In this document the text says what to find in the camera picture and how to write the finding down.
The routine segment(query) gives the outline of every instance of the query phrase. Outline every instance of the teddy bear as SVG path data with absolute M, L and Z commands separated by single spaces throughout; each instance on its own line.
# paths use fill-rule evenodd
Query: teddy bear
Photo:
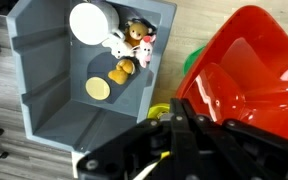
M 132 47 L 138 46 L 144 36 L 153 32 L 152 28 L 147 27 L 141 22 L 128 21 L 128 28 L 125 29 L 125 41 Z
M 128 79 L 128 76 L 135 73 L 135 65 L 131 60 L 123 59 L 120 60 L 116 69 L 108 73 L 108 77 L 115 81 L 117 84 L 122 85 Z

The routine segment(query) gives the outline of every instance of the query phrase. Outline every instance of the toy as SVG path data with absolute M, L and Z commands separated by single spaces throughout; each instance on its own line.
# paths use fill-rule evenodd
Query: toy
M 152 28 L 146 27 L 141 22 L 128 21 L 129 28 L 125 30 L 125 41 L 132 47 L 138 46 L 144 36 L 153 32 Z
M 155 39 L 156 39 L 156 35 L 144 36 L 144 38 L 140 42 L 140 45 L 138 46 L 139 50 L 137 50 L 136 58 L 139 60 L 143 68 L 146 68 L 147 63 L 151 61 L 151 55 L 153 53 L 152 42 L 154 42 Z
M 122 85 L 128 79 L 129 74 L 135 73 L 135 66 L 131 60 L 123 59 L 116 65 L 116 69 L 108 73 L 108 77 L 117 84 Z
M 111 48 L 111 53 L 116 59 L 123 56 L 134 57 L 132 46 L 114 35 L 109 36 L 109 38 L 102 42 L 102 45 Z

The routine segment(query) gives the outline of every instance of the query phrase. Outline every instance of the green object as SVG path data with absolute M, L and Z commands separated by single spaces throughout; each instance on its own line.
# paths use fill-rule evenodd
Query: green object
M 205 46 L 201 46 L 197 50 L 193 51 L 185 60 L 183 65 L 183 73 L 184 75 L 187 74 L 188 70 L 191 68 L 191 66 L 194 64 L 197 57 L 201 54 Z

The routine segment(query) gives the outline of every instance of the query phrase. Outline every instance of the red plastic container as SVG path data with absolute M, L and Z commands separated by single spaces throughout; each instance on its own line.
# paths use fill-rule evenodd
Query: red plastic container
M 288 139 L 288 36 L 263 9 L 239 9 L 176 94 L 221 124 L 235 118 Z

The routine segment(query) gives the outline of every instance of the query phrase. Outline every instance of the brown plush head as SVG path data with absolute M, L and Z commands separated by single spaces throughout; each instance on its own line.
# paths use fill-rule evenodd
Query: brown plush head
M 152 28 L 146 27 L 143 23 L 128 21 L 130 36 L 135 40 L 141 40 L 144 36 L 153 32 Z

